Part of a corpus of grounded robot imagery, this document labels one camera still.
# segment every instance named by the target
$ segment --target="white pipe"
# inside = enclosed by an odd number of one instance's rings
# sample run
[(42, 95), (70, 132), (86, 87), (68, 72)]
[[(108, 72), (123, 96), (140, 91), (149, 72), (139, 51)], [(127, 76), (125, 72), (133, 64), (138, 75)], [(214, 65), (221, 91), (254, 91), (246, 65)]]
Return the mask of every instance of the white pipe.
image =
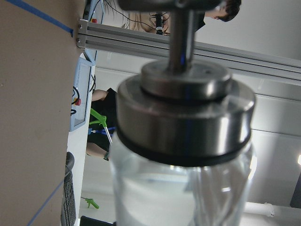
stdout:
[(285, 206), (274, 206), (269, 203), (261, 204), (246, 202), (244, 213), (265, 215), (268, 217), (282, 217), (301, 219), (301, 209)]

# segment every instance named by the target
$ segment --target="black rubber seal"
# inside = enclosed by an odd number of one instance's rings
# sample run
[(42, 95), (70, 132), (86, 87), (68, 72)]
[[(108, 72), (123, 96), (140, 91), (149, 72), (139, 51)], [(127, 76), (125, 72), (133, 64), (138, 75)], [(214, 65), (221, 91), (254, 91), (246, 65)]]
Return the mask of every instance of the black rubber seal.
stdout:
[(249, 137), (240, 145), (239, 148), (235, 151), (229, 152), (224, 155), (213, 156), (213, 157), (195, 157), (195, 156), (178, 156), (178, 155), (169, 155), (164, 153), (155, 152), (153, 150), (146, 149), (141, 147), (131, 140), (129, 140), (117, 126), (117, 134), (121, 142), (132, 152), (147, 158), (152, 161), (160, 162), (163, 164), (173, 165), (173, 166), (183, 166), (183, 167), (204, 167), (204, 166), (213, 166), (228, 162), (232, 159), (235, 159), (242, 153), (243, 147), (249, 141)]

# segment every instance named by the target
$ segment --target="clear glass body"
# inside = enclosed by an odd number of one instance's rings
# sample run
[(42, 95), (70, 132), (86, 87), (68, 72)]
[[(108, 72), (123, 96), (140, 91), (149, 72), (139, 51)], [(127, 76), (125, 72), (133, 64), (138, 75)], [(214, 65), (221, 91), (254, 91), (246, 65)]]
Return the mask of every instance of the clear glass body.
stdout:
[(150, 161), (114, 135), (110, 150), (118, 226), (238, 226), (257, 159), (247, 144), (207, 167)]

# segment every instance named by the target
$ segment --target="blue tape strip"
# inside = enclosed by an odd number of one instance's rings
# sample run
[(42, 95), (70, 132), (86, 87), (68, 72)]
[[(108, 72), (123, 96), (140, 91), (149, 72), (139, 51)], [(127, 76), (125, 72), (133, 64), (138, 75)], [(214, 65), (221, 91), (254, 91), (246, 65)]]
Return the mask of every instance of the blue tape strip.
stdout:
[(52, 198), (52, 196), (57, 192), (57, 190), (62, 186), (64, 180), (62, 180), (60, 182), (60, 184), (55, 188), (55, 190), (50, 194), (50, 196), (46, 199), (46, 201), (43, 203), (43, 205), (38, 209), (38, 211), (36, 212), (35, 215), (33, 215), (33, 217), (31, 218), (31, 220), (29, 221), (29, 223), (27, 224), (27, 226), (32, 225), (32, 223), (34, 222), (34, 220), (37, 218), (37, 216), (41, 213), (41, 211), (44, 209), (44, 207), (47, 205), (47, 203), (49, 202), (49, 200)]
[(54, 24), (55, 26), (58, 26), (59, 28), (62, 28), (64, 31), (67, 31), (68, 33), (71, 34), (71, 36), (73, 36), (73, 29), (71, 29), (70, 27), (62, 24), (61, 22), (59, 22), (58, 20), (54, 19), (53, 17), (43, 13), (42, 11), (38, 10), (37, 8), (29, 5), (28, 3), (22, 1), (22, 0), (6, 0), (8, 2), (10, 2), (11, 4), (18, 6), (52, 24)]

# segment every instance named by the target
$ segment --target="dark hair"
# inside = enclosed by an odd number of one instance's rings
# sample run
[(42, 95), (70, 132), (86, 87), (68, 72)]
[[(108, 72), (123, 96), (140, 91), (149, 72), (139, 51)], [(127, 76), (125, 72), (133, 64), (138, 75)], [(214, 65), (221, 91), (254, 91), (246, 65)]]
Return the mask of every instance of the dark hair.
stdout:
[(218, 17), (220, 20), (227, 22), (232, 20), (239, 12), (241, 0), (226, 0), (226, 16)]

